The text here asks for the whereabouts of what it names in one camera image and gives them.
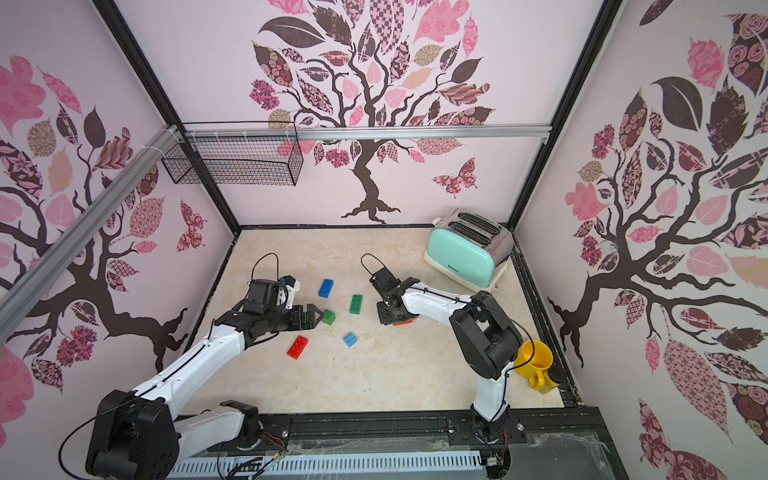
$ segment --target black wire basket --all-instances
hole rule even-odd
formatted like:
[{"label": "black wire basket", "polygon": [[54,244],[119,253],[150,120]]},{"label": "black wire basket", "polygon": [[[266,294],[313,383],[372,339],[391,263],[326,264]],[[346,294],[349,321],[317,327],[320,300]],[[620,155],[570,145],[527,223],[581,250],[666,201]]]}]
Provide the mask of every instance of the black wire basket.
[{"label": "black wire basket", "polygon": [[[184,140],[200,155],[217,184],[295,186],[304,161],[296,124],[273,121],[247,123],[269,124],[270,129],[200,131],[188,128]],[[181,144],[165,154],[163,165],[175,184],[202,183]]]}]

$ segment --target marble floor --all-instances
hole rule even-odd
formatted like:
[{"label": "marble floor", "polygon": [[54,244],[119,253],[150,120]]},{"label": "marble floor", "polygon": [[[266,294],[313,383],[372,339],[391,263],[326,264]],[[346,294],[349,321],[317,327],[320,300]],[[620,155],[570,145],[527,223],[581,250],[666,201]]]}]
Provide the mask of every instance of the marble floor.
[{"label": "marble floor", "polygon": [[[196,341],[207,334],[213,319],[243,298],[253,263],[269,252],[280,257],[281,276],[291,275],[301,282],[295,303],[332,310],[336,321],[310,331],[284,332],[248,349],[217,372],[183,413],[196,414],[228,399],[257,406],[265,413],[469,408],[475,396],[475,374],[452,329],[425,316],[402,326],[381,325],[376,315],[380,297],[359,262],[364,253],[372,253],[401,280],[413,276],[441,290],[470,293],[422,259],[429,232],[429,228],[242,232]],[[378,269],[370,257],[366,265],[371,271]],[[259,264],[255,277],[272,279],[274,275],[270,256]],[[334,281],[327,299],[318,296],[326,278]],[[363,295],[359,315],[349,313],[356,293]],[[507,315],[536,337],[513,268],[492,293]],[[342,341],[350,332],[358,339],[351,348]],[[295,360],[286,352],[298,334],[309,343]],[[563,406],[557,389],[541,395],[514,373],[509,377],[507,399],[513,408]]]}]

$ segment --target red toy brick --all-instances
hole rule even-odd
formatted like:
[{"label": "red toy brick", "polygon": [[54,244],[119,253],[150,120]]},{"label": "red toy brick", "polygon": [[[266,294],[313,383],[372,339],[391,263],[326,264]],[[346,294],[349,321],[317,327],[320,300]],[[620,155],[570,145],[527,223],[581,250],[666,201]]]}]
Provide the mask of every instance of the red toy brick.
[{"label": "red toy brick", "polygon": [[296,342],[293,342],[293,345],[290,346],[290,349],[288,350],[288,356],[298,360],[299,355],[301,355],[301,352],[304,351],[304,347],[309,342],[309,340],[299,335],[299,338],[296,339]]}]

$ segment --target toaster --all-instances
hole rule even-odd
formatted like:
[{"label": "toaster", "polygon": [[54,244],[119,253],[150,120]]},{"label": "toaster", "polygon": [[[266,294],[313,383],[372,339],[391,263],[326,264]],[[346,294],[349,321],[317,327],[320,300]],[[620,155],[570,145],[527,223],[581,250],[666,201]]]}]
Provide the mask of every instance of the toaster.
[{"label": "toaster", "polygon": [[462,208],[432,223],[424,260],[474,292],[492,289],[515,245],[509,230]]}]

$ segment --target wall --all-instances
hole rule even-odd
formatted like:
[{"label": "wall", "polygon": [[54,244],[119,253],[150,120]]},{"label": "wall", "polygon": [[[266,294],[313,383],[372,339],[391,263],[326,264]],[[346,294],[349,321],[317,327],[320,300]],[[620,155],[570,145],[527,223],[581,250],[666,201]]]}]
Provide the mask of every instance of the wall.
[{"label": "wall", "polygon": [[765,2],[628,2],[518,228],[632,478],[765,476],[767,42]]},{"label": "wall", "polygon": [[[374,127],[548,124],[601,2],[119,4],[184,121]],[[457,204],[506,221],[538,145],[382,139],[323,147],[339,149],[336,157],[309,142],[295,187],[221,190],[242,224],[423,223]],[[380,148],[391,154],[378,157]],[[476,184],[458,175],[470,158]],[[436,178],[462,192],[454,199]]]},{"label": "wall", "polygon": [[[5,292],[163,122],[87,0],[6,5],[0,45]],[[4,477],[64,477],[64,437],[180,353],[230,239],[201,187],[162,168],[137,185],[0,344]],[[73,472],[89,435],[65,449]]]}]

